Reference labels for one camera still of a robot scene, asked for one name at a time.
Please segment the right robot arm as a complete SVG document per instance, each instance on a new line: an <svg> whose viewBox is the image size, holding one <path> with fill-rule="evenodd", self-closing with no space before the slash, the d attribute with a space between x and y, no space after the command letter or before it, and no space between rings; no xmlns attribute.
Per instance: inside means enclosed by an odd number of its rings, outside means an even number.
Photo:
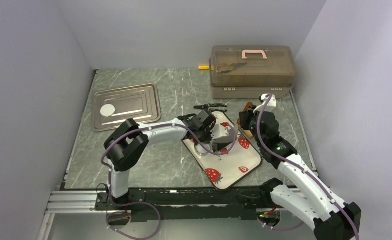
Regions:
<svg viewBox="0 0 392 240"><path fill-rule="evenodd" d="M360 238L360 207L340 198L313 173L297 150L280 136L273 113L248 108L239 113L238 126L253 135L261 157L302 193L298 195L272 178L260 186L259 200L264 207L276 204L285 208L307 225L317 240Z"/></svg>

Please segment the spatula with wooden handle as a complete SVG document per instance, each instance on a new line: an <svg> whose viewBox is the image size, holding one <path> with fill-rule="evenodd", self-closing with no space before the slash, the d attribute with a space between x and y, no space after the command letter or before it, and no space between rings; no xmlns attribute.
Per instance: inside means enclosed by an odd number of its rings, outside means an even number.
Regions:
<svg viewBox="0 0 392 240"><path fill-rule="evenodd" d="M226 117L225 113L221 111L213 111L211 112L215 118L216 118L216 123L222 123L222 122L228 122L228 118ZM249 149L251 147L250 142L247 140L247 138L243 137L238 133L238 130L236 131L234 128L234 125L229 121L229 137L225 138L219 138L211 141L211 146L212 150L214 152L219 152L221 154L224 154L225 152L229 151L231 149L231 146L233 144L238 143L242 148L244 149Z"/></svg>

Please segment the strawberry pattern white tray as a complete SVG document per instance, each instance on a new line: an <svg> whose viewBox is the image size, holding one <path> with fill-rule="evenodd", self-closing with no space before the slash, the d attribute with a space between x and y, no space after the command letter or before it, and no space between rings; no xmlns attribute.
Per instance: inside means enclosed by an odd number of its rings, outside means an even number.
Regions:
<svg viewBox="0 0 392 240"><path fill-rule="evenodd" d="M203 110L197 115L203 126L205 126L206 121L212 120L213 117L215 118L208 110ZM195 143L189 139L183 140L183 144L212 185L219 191L228 190L261 165L261 156L252 145L249 149L244 149L236 143L224 154L215 152L219 154L216 156L206 152L200 146L195 146ZM214 152L211 142L206 142L204 145Z"/></svg>

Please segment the wooden rolling pin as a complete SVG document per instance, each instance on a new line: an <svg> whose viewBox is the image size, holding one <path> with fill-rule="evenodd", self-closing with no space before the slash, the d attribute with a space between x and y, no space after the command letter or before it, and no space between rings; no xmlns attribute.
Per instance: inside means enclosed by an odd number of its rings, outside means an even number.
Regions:
<svg viewBox="0 0 392 240"><path fill-rule="evenodd" d="M253 134L250 130L244 130L241 126L238 129L247 139L253 139Z"/></svg>

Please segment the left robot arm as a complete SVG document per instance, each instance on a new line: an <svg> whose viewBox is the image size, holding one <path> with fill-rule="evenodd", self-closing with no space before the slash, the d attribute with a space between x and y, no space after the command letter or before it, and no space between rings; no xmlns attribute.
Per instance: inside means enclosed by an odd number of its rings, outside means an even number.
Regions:
<svg viewBox="0 0 392 240"><path fill-rule="evenodd" d="M125 120L103 144L105 151L101 163L109 169L108 204L115 210L126 206L130 169L136 165L146 147L185 139L192 139L198 144L209 142L215 123L215 116L207 110L155 124Z"/></svg>

